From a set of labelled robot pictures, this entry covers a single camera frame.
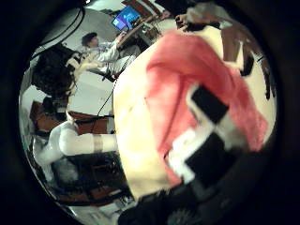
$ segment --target black curly hair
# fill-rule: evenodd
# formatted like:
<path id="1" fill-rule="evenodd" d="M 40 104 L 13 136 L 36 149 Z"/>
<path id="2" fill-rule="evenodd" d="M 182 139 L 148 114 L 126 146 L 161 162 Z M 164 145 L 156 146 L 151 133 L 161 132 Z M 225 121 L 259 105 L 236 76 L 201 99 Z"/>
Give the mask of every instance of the black curly hair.
<path id="1" fill-rule="evenodd" d="M 62 44 L 48 49 L 37 61 L 33 70 L 32 84 L 53 98 L 65 96 L 74 82 L 74 77 L 70 74 L 74 67 L 66 67 L 66 62 L 74 53 Z"/>

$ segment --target white sleeve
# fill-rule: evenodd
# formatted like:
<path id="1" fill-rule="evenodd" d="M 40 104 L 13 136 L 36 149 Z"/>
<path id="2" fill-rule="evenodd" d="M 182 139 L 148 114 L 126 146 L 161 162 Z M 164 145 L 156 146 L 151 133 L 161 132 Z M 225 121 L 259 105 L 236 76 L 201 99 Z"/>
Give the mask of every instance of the white sleeve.
<path id="1" fill-rule="evenodd" d="M 112 42 L 113 45 L 111 48 L 106 52 L 100 52 L 97 60 L 99 62 L 108 62 L 115 61 L 119 57 L 119 51 L 117 50 L 117 41 Z"/>
<path id="2" fill-rule="evenodd" d="M 78 135 L 75 129 L 66 124 L 61 129 L 59 148 L 65 156 L 94 153 L 94 136 L 91 133 Z"/>
<path id="3" fill-rule="evenodd" d="M 59 149 L 65 156 L 118 150 L 116 136 L 113 134 L 100 134 L 96 137 L 92 133 L 78 135 L 76 130 L 71 123 L 65 123 L 61 126 Z M 95 145 L 97 139 L 100 139 L 100 146 Z"/>

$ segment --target pink cloth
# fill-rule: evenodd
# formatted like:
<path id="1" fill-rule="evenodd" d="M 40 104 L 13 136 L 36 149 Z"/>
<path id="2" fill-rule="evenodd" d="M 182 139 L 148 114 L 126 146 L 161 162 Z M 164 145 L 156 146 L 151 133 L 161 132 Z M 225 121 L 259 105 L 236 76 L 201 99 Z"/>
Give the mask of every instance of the pink cloth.
<path id="1" fill-rule="evenodd" d="M 230 106 L 235 125 L 247 137 L 250 151 L 260 151 L 267 122 L 256 110 L 248 87 L 237 69 L 227 67 L 198 36 L 175 32 L 165 35 L 146 69 L 145 99 L 151 114 L 156 147 L 165 163 L 173 140 L 197 124 L 186 104 L 189 87 L 198 83 Z M 172 185 L 181 182 L 165 163 Z"/>

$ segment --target computer monitor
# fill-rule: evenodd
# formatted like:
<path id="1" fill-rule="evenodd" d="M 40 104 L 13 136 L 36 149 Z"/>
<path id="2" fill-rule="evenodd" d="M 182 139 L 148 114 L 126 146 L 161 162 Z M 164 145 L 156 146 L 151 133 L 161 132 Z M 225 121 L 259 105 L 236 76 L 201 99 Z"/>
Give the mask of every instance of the computer monitor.
<path id="1" fill-rule="evenodd" d="M 132 7 L 125 7 L 123 10 L 114 18 L 112 24 L 118 30 L 123 30 L 125 27 L 128 30 L 132 29 L 132 22 L 139 19 L 141 15 L 134 10 Z"/>

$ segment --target person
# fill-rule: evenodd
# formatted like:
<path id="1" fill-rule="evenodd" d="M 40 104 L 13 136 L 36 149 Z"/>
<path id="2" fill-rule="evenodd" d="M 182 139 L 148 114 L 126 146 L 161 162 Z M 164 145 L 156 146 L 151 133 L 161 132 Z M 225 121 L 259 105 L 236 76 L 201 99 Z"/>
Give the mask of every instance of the person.
<path id="1" fill-rule="evenodd" d="M 110 72 L 112 75 L 119 74 L 141 53 L 140 48 L 136 45 L 123 51 L 118 50 L 117 44 L 125 35 L 126 32 L 121 32 L 113 42 L 99 43 L 96 32 L 88 33 L 82 37 L 82 46 L 78 51 L 80 53 L 96 53 L 95 60 L 104 63 L 104 67 L 100 69 L 102 72 Z"/>

